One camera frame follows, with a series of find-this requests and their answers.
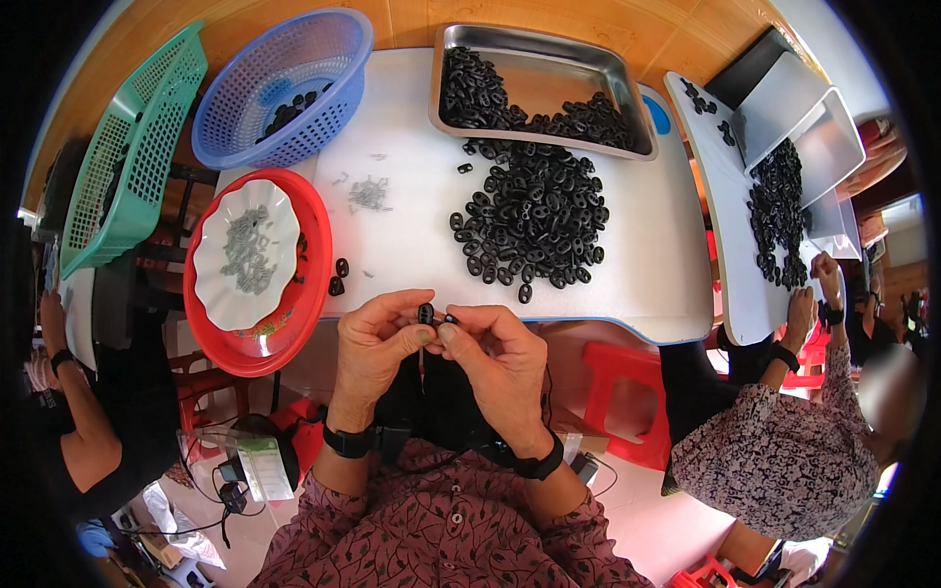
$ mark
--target green plastic basket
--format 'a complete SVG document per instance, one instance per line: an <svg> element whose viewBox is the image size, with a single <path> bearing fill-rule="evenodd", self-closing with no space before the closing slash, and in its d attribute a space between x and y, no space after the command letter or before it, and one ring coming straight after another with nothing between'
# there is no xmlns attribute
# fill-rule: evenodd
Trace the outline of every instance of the green plastic basket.
<svg viewBox="0 0 941 588"><path fill-rule="evenodd" d="M208 63L192 23L118 89L91 138L72 190L59 266L62 278L100 267L147 239L160 219L170 161ZM105 195L120 179L105 214Z"/></svg>

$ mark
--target fingernail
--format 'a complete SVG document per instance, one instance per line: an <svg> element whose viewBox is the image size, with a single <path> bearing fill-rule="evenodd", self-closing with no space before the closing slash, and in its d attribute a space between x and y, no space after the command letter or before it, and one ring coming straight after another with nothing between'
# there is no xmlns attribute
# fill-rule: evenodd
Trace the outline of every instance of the fingernail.
<svg viewBox="0 0 941 588"><path fill-rule="evenodd" d="M451 323L445 323L444 325L438 327L438 336L441 337L442 341L449 343L451 342L451 339L455 337L456 328L457 327Z"/></svg>

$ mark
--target power adapter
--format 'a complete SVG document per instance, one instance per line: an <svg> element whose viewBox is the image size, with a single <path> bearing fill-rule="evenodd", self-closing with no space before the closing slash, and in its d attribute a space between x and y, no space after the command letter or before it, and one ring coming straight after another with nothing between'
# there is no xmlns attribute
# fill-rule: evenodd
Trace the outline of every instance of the power adapter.
<svg viewBox="0 0 941 588"><path fill-rule="evenodd" d="M595 477L595 474L598 473L598 464L584 453L579 453L572 460L572 471L579 475L579 480L583 484L588 485Z"/></svg>
<svg viewBox="0 0 941 588"><path fill-rule="evenodd" d="M242 459L236 455L219 464L219 473L226 482L245 482L245 470L242 468Z"/></svg>
<svg viewBox="0 0 941 588"><path fill-rule="evenodd" d="M228 482L219 488L219 498L225 505L226 510L234 515L241 515L245 512L248 505L248 499L245 497L248 489L240 490L237 482Z"/></svg>

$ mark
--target white fluted bowl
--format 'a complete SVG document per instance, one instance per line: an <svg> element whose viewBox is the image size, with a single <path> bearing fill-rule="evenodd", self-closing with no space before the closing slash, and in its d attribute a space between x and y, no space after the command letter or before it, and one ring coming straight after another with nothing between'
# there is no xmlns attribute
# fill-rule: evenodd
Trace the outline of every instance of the white fluted bowl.
<svg viewBox="0 0 941 588"><path fill-rule="evenodd" d="M274 265L274 271L268 287L256 295L236 289L237 277L223 276L221 270L229 263L224 247L229 242L226 231L231 222L260 205L268 209L260 233L271 240L263 252L265 266ZM273 182L252 180L222 197L218 209L203 223L202 239L193 253L196 296L213 325L226 331L249 329L278 307L281 293L297 268L299 235L300 224L291 199Z"/></svg>

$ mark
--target black shirt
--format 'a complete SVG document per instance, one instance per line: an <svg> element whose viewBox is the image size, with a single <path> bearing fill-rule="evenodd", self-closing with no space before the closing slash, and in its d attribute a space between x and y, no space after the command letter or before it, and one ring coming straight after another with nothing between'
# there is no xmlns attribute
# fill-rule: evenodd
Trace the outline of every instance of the black shirt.
<svg viewBox="0 0 941 588"><path fill-rule="evenodd" d="M895 331L884 320L876 317L872 337L863 330L863 313L852 312L846 316L846 338L850 340L850 362L862 367L869 358L888 350L892 343L899 342Z"/></svg>
<svg viewBox="0 0 941 588"><path fill-rule="evenodd" d="M46 483L73 520L110 516L179 459L180 413L162 318L138 311L130 348L99 348L98 379L90 374L88 380L121 442L121 460L88 492L79 492L62 457L60 439L75 430L65 396L46 390L27 402L24 416L35 432Z"/></svg>

